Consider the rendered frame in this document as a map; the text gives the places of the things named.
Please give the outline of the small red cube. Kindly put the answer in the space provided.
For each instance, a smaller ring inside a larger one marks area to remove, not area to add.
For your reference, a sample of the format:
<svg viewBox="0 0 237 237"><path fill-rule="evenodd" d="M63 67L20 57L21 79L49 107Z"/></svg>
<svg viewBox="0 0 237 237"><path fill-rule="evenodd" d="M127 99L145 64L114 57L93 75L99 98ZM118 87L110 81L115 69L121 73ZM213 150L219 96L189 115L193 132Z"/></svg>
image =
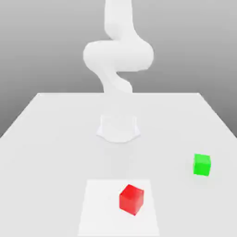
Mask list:
<svg viewBox="0 0 237 237"><path fill-rule="evenodd" d="M136 216L144 203L144 190L128 184L119 195L119 208Z"/></svg>

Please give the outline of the small green cube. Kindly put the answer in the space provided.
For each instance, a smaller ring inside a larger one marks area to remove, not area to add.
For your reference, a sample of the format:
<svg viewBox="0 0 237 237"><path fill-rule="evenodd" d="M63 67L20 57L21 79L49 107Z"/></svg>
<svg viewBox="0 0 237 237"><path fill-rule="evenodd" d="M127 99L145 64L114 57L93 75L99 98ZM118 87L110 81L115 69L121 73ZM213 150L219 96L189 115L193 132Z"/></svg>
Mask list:
<svg viewBox="0 0 237 237"><path fill-rule="evenodd" d="M194 154L193 173L208 176L211 169L211 157L203 154Z"/></svg>

